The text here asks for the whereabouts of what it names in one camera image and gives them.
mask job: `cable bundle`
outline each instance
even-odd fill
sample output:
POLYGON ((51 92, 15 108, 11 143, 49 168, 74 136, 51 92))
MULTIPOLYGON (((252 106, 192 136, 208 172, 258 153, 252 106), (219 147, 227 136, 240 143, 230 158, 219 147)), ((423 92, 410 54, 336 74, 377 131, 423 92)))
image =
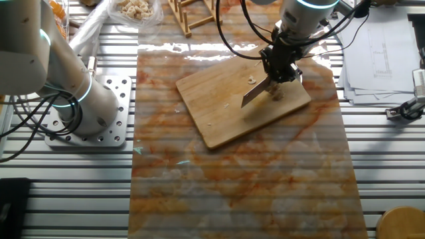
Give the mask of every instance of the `cable bundle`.
POLYGON ((4 102, 0 104, 6 104, 6 105, 13 105, 13 108, 15 109, 15 114, 22 120, 22 122, 18 125, 16 125, 14 128, 10 129, 9 131, 0 134, 0 139, 15 132, 20 127, 26 125, 29 128, 33 130, 30 138, 28 139, 27 143, 15 154, 12 156, 6 158, 6 159, 0 159, 0 163, 8 162, 17 156, 19 156, 24 150, 27 149, 27 147, 30 145, 31 141, 34 139, 36 133, 44 133, 46 136, 49 137, 56 137, 56 136, 63 136, 73 133, 78 126, 80 126, 82 121, 82 109, 80 107, 80 104, 78 103, 78 100, 70 93, 64 90, 58 90, 58 93, 56 94, 49 94, 44 96, 43 98, 34 98, 31 100, 22 100, 20 96, 17 96, 18 100, 15 101, 16 96, 11 96, 10 102, 4 102), (42 125, 43 119, 46 117, 47 113, 49 112, 50 108, 53 106, 54 102, 57 101, 57 99, 63 98, 70 104, 71 109, 71 120, 68 122, 64 122, 66 126, 58 131, 51 131, 47 129, 45 126, 42 125), (29 107, 29 102, 35 102, 37 100, 41 100, 40 103, 35 107, 34 110, 31 111, 31 108, 29 107), (42 112, 41 118, 39 121, 37 121, 34 118, 34 115, 39 112, 41 106, 48 102, 48 106, 46 109, 42 112), (24 116, 19 113, 17 105, 21 105, 21 107, 24 109, 25 112, 25 118, 24 116))

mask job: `plastic bag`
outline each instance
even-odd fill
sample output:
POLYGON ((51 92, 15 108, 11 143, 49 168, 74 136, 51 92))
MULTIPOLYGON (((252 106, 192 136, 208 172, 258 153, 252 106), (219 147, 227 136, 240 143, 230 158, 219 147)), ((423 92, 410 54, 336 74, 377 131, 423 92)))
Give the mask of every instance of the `plastic bag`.
POLYGON ((84 46, 94 44, 98 40, 100 29, 108 18, 108 5, 109 0, 103 0, 98 4, 74 34, 69 45, 75 53, 80 53, 84 46))
POLYGON ((133 19, 123 13, 121 13, 121 6, 118 3, 123 0, 110 0, 108 6, 108 13, 111 19, 127 26, 133 27, 136 29, 147 29, 162 23, 164 19, 164 13, 162 11, 161 1, 160 0, 148 0, 149 7, 152 7, 153 14, 150 17, 139 19, 133 19))

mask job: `paper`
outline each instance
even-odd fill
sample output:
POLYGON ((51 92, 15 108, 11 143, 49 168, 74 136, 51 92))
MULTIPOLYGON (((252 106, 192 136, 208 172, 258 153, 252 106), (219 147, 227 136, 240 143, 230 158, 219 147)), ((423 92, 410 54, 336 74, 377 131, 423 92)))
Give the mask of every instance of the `paper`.
MULTIPOLYGON (((347 43, 364 19, 353 19, 342 31, 347 43)), ((352 88, 413 92, 412 71, 419 68, 418 51, 406 9, 370 9, 367 23, 344 50, 347 79, 352 88)))
POLYGON ((374 95, 355 96, 354 104, 402 104, 414 97, 413 94, 393 94, 391 96, 378 99, 374 95))
POLYGON ((394 94, 394 93, 410 93, 410 92, 401 92, 401 91, 390 91, 390 90, 364 90, 364 89, 354 89, 356 95, 362 94, 394 94))

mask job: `bowl of food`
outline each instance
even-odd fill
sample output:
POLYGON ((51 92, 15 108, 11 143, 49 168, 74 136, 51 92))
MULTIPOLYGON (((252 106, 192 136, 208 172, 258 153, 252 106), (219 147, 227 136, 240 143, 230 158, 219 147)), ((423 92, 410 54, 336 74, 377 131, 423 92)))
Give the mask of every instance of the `bowl of food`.
POLYGON ((147 28, 163 20, 160 0, 110 0, 111 19, 134 28, 147 28))

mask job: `round wooden object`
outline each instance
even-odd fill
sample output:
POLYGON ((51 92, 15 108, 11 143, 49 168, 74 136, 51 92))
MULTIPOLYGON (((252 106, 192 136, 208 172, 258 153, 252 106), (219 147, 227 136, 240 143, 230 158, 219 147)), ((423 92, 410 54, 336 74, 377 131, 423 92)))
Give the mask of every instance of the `round wooden object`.
POLYGON ((425 213, 411 206, 386 211, 377 224, 377 239, 425 239, 425 213))

